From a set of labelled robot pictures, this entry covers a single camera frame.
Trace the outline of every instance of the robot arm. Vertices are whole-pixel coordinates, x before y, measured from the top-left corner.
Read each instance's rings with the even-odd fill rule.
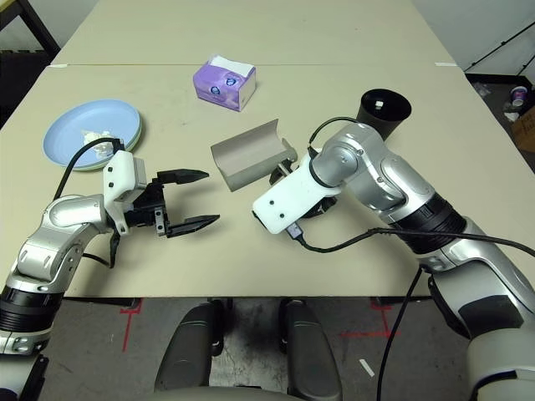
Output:
[[[359,123],[340,130],[318,154],[306,155],[297,170],[255,201],[253,211],[278,233],[343,188],[394,228],[484,234],[390,152],[373,128]],[[532,399],[535,292],[526,277],[492,243],[400,238],[430,273],[431,295],[448,325],[471,339],[467,356],[474,394],[487,401],[513,391],[515,399]]]
[[[0,297],[0,398],[34,400],[43,386],[46,347],[54,316],[84,249],[98,234],[114,232],[111,266],[122,236],[134,226],[156,226],[158,235],[179,236],[219,218],[198,216],[171,225],[164,184],[185,184],[208,174],[159,172],[147,184],[143,160],[117,151],[104,168],[103,195],[68,195],[45,209],[39,228],[24,242]]]

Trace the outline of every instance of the plate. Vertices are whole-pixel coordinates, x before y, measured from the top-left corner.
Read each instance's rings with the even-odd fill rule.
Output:
[[[50,125],[43,139],[43,151],[54,163],[67,166],[74,154],[84,146],[83,130],[109,131],[121,138],[131,150],[141,136],[141,118],[130,104],[117,99],[102,99],[77,106]],[[103,167],[111,156],[100,159],[94,150],[80,156],[74,170],[95,170]]]

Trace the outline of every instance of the white wall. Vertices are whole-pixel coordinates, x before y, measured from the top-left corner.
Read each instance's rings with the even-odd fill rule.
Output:
[[[413,0],[446,50],[463,69],[535,21],[535,0]],[[517,74],[535,54],[535,27],[469,72]],[[535,60],[523,75],[535,84]]]
[[[30,0],[60,46],[69,40],[97,1]],[[413,3],[462,68],[535,20],[535,0],[413,0]],[[39,43],[20,18],[0,32],[0,49],[38,48]],[[516,74],[534,53],[535,27],[513,39],[471,72]],[[524,74],[535,83],[535,60]]]
[[[60,47],[84,21],[98,0],[30,0]],[[36,50],[42,48],[20,18],[15,18],[0,32],[0,50]]]

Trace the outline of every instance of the cardboard piece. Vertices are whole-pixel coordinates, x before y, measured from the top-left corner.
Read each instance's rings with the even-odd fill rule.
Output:
[[[518,149],[535,152],[535,106],[514,122],[512,137]]]
[[[275,119],[211,147],[217,168],[231,191],[271,174],[286,159],[297,160],[295,149],[278,138],[277,122]]]

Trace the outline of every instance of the tissue box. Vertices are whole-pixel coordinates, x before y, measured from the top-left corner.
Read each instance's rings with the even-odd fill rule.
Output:
[[[216,56],[193,75],[199,99],[241,111],[257,88],[257,69]]]

